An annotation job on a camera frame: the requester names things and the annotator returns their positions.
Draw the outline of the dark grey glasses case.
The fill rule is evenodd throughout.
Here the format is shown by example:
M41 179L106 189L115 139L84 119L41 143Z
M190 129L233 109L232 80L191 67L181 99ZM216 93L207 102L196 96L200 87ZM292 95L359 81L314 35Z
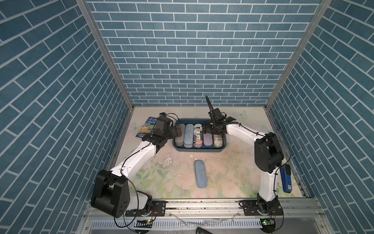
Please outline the dark grey glasses case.
M185 127L186 126L183 123L176 125L177 137L174 139L174 142L175 142L175 145L178 147L182 147L184 145Z

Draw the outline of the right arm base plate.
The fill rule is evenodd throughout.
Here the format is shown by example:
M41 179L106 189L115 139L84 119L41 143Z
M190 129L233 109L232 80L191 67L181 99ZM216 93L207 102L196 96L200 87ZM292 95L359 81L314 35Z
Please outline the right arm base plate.
M245 216L283 215L283 209L277 198L270 202L263 199L241 200L238 204L243 209Z

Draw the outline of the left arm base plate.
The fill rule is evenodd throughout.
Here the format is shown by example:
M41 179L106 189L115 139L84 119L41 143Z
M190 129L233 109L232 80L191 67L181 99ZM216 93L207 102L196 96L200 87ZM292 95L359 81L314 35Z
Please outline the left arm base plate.
M125 217L165 216L166 203L165 200L153 200L151 203L148 202L143 209L126 211Z

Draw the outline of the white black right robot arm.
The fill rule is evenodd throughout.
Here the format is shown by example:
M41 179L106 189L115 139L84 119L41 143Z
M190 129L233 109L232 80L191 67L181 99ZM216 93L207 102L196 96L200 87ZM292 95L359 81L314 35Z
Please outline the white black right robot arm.
M209 106L210 121L203 125L203 132L213 135L231 135L254 146L254 161L261 170L260 190L257 194L257 209L267 215L277 206L275 183L278 170L284 159L280 141L274 133L259 133L223 114L220 109Z

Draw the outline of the newspaper flag print glasses case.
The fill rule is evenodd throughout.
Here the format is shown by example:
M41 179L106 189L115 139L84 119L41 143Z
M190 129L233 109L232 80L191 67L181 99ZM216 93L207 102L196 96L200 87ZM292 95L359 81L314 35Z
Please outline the newspaper flag print glasses case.
M203 145L203 125L197 123L194 125L193 130L193 147L201 148Z

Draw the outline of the world map glasses case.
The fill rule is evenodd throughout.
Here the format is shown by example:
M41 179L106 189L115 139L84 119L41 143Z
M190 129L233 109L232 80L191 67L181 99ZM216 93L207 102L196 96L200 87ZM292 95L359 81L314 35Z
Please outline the world map glasses case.
M223 136L222 135L213 135L213 146L215 148L222 148L223 147Z

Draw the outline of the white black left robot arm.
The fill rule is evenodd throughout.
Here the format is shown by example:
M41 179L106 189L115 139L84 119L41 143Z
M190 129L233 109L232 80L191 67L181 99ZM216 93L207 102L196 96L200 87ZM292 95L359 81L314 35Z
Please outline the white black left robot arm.
M106 171L101 170L95 177L91 206L114 217L120 218L126 212L147 215L151 212L152 196L134 189L133 179L142 166L155 156L170 139L181 136L166 113L160 113L150 133L142 137L139 146L123 162Z

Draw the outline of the lilac glasses case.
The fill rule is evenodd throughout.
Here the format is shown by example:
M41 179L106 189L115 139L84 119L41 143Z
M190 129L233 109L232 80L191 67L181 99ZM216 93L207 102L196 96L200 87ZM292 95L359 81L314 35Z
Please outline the lilac glasses case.
M203 134L203 144L205 147L210 147L213 145L213 135Z

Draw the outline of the light blue glasses case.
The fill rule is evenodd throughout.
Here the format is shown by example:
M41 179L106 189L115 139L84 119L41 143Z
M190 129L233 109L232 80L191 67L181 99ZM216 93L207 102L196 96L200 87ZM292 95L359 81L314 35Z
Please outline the light blue glasses case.
M205 164L202 160L196 160L194 163L195 177L198 188L207 187L207 176Z
M194 125L189 123L189 124L186 124L185 126L184 147L192 148L193 141L194 141Z

